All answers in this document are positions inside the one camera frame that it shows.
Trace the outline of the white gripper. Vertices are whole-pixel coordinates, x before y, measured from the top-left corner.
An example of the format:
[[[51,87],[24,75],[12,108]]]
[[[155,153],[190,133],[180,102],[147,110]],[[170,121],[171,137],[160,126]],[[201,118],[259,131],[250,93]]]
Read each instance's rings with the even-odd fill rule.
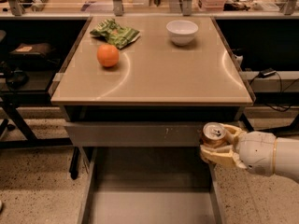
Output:
[[[226,168],[246,169],[253,175],[270,176],[273,171],[273,157],[276,137],[271,133],[247,133],[241,128],[223,124],[225,139],[229,146],[200,146],[200,157],[206,163],[218,164]],[[234,146],[238,144],[238,153]]]

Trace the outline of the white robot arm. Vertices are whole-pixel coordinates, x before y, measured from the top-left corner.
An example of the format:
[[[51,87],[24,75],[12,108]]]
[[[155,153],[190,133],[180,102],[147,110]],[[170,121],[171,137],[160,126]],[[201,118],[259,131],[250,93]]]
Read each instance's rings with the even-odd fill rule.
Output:
[[[209,122],[201,132],[200,157],[206,163],[237,167],[253,175],[279,175],[299,182],[297,140],[272,133],[245,132],[234,125]]]

